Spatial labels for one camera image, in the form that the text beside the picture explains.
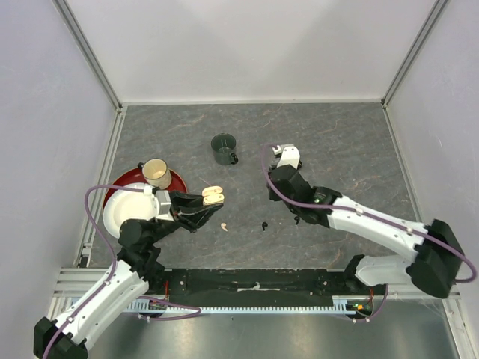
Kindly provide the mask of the beige earbuds charging case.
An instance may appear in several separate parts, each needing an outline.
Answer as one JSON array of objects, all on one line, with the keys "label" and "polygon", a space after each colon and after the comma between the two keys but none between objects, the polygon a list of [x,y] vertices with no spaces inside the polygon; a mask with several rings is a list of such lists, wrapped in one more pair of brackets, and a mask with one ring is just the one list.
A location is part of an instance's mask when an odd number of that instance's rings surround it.
[{"label": "beige earbuds charging case", "polygon": [[204,188],[201,195],[205,206],[224,203],[225,200],[223,188],[217,185]]}]

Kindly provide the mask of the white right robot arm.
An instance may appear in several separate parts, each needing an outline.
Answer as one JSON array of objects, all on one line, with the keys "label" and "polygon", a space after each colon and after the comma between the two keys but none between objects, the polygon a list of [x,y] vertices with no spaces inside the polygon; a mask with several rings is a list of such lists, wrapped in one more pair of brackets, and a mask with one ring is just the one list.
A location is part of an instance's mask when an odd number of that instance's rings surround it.
[{"label": "white right robot arm", "polygon": [[330,188],[310,186],[292,165],[277,166],[264,174],[269,198],[282,201],[299,219],[355,234],[393,251],[388,257],[354,256],[342,277],[349,293],[411,283],[435,298],[447,298],[458,282],[466,258],[444,221],[423,224],[369,209]]}]

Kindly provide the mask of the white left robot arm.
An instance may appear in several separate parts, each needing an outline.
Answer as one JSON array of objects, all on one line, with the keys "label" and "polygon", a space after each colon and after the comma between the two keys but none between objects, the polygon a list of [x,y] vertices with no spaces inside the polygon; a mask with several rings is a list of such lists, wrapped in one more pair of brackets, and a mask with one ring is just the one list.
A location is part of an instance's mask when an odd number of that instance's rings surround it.
[{"label": "white left robot arm", "polygon": [[162,290],[165,268],[157,261],[161,250],[155,244],[180,228],[196,232],[225,200],[220,186],[207,187],[201,194],[169,192],[148,184],[113,189],[147,200],[153,216],[123,221],[121,250],[112,254],[106,273],[56,319],[43,317],[37,322],[33,344],[37,358],[86,358],[101,333],[132,301]]}]

